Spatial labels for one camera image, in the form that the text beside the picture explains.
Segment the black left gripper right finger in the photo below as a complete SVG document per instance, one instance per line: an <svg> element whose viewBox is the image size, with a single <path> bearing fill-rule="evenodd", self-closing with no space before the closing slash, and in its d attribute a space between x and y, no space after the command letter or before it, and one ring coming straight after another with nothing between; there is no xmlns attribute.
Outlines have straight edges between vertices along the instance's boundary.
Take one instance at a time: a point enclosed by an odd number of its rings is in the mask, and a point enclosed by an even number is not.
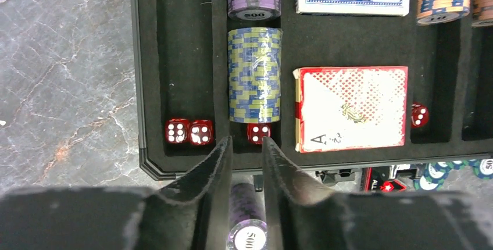
<svg viewBox="0 0 493 250"><path fill-rule="evenodd" d="M262 145L269 249L491 249L492 212L456 191L348 193Z"/></svg>

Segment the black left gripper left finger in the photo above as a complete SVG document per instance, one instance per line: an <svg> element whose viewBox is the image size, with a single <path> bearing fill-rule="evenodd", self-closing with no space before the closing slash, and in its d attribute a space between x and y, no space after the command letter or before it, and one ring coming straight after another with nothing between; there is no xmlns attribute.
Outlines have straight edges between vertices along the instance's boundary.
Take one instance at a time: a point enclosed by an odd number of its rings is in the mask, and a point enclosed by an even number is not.
<svg viewBox="0 0 493 250"><path fill-rule="evenodd" d="M179 179L148 187L24 187L1 196L2 249L224 249L231 138Z"/></svg>

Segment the green yellow blue chip stack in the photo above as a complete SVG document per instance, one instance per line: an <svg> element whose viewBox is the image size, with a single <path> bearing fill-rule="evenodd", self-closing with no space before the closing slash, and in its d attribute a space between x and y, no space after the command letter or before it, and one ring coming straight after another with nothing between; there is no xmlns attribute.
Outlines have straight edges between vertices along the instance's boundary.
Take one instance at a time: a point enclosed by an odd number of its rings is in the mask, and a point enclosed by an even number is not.
<svg viewBox="0 0 493 250"><path fill-rule="evenodd" d="M229 120L274 123L281 119L283 31L246 27L227 33Z"/></svg>

